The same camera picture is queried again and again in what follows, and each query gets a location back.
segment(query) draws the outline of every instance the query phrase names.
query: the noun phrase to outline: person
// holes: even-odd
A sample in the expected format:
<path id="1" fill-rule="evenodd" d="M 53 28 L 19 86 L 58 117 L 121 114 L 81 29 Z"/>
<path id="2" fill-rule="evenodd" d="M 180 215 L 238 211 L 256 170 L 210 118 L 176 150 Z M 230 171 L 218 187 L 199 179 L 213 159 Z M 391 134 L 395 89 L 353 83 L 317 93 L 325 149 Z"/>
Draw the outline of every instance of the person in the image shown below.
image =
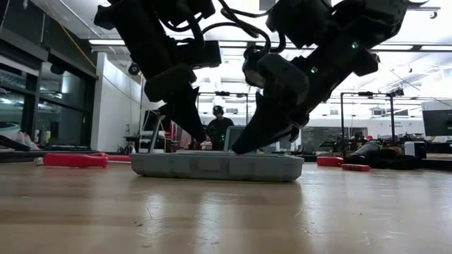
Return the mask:
<path id="1" fill-rule="evenodd" d="M 213 119 L 207 126 L 207 134 L 212 141 L 212 150 L 221 151 L 225 146 L 226 130 L 229 126 L 234 126 L 234 122 L 224 117 L 224 110 L 221 106 L 213 107 Z"/>

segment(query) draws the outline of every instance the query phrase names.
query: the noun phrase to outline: black machine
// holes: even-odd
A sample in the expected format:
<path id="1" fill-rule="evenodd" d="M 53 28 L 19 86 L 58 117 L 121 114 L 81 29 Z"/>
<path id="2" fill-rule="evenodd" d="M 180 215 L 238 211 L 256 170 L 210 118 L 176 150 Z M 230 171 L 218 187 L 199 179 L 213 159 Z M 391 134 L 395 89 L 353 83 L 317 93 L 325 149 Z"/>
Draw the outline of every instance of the black machine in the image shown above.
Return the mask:
<path id="1" fill-rule="evenodd" d="M 238 154 L 255 151 L 289 136 L 295 140 L 309 121 L 309 113 L 351 73 L 358 76 L 378 70 L 378 56 L 369 49 L 398 34 L 408 9 L 406 0 L 344 0 L 331 6 L 325 0 L 279 0 L 262 14 L 230 8 L 224 0 L 221 14 L 231 22 L 200 29 L 198 22 L 211 17 L 211 0 L 108 0 L 99 6 L 94 22 L 116 28 L 131 52 L 133 62 L 146 79 L 144 91 L 151 102 L 163 100 L 160 113 L 180 125 L 197 141 L 206 135 L 196 110 L 198 88 L 194 69 L 221 64 L 218 41 L 203 34 L 220 26 L 243 29 L 265 38 L 265 46 L 249 46 L 242 70 L 248 84 L 263 89 L 256 94 L 256 112 L 232 146 Z M 237 16 L 268 15 L 266 25 L 277 32 L 280 44 Z M 185 27 L 178 27 L 187 22 Z M 182 41 L 166 35 L 163 26 L 176 32 L 191 30 Z M 278 53 L 286 37 L 298 48 L 317 45 L 307 57 L 291 61 Z"/>

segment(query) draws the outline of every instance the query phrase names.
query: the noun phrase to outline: gray plastic case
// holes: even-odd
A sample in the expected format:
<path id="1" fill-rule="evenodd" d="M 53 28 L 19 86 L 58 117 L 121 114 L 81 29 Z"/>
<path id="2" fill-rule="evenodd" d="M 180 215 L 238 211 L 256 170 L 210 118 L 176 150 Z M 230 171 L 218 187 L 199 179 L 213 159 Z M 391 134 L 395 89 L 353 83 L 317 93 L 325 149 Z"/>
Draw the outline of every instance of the gray plastic case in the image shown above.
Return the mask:
<path id="1" fill-rule="evenodd" d="M 141 176 L 230 181 L 289 182 L 302 175 L 303 158 L 226 152 L 131 154 Z"/>

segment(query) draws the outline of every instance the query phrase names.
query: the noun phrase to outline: monitor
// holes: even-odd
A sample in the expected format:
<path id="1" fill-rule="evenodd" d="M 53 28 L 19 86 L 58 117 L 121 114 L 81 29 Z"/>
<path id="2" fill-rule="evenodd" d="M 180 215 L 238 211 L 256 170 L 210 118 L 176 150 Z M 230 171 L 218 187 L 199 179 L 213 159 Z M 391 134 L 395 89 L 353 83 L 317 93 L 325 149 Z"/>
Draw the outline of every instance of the monitor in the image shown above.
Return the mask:
<path id="1" fill-rule="evenodd" d="M 237 141 L 246 126 L 229 126 L 226 130 L 225 147 L 223 152 L 232 151 L 232 145 Z"/>
<path id="2" fill-rule="evenodd" d="M 232 145 L 237 141 L 246 126 L 229 126 L 226 130 L 225 147 L 223 152 L 231 152 Z M 262 147 L 261 150 L 266 153 L 276 152 L 279 148 L 279 142 Z"/>

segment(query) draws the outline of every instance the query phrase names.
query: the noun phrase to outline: workbench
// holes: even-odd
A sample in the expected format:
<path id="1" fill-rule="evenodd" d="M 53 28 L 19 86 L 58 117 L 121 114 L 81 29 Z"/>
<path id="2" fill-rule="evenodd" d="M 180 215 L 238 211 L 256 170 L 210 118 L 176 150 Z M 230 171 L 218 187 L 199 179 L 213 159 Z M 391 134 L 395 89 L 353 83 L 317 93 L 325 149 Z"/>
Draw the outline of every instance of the workbench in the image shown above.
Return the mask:
<path id="1" fill-rule="evenodd" d="M 0 253 L 450 253 L 452 175 L 305 164 L 295 183 L 0 165 Z"/>

